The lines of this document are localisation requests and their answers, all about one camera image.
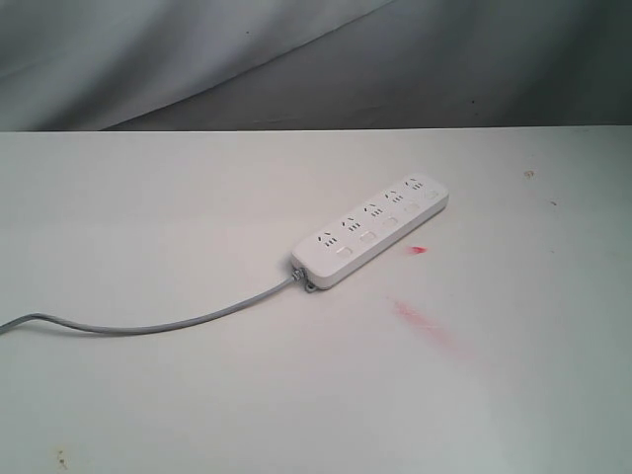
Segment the white five-outlet power strip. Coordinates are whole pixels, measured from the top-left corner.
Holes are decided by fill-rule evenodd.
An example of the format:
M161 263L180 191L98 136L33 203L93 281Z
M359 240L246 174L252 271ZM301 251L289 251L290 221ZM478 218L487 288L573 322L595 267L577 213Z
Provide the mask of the white five-outlet power strip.
M438 181L413 173L299 242L290 254L309 290L337 285L447 206Z

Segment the grey backdrop cloth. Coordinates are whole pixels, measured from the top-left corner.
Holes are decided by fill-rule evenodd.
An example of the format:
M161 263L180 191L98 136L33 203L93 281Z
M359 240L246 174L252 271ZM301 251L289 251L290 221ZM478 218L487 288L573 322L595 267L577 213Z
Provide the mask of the grey backdrop cloth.
M5 131L627 124L627 1L5 1Z

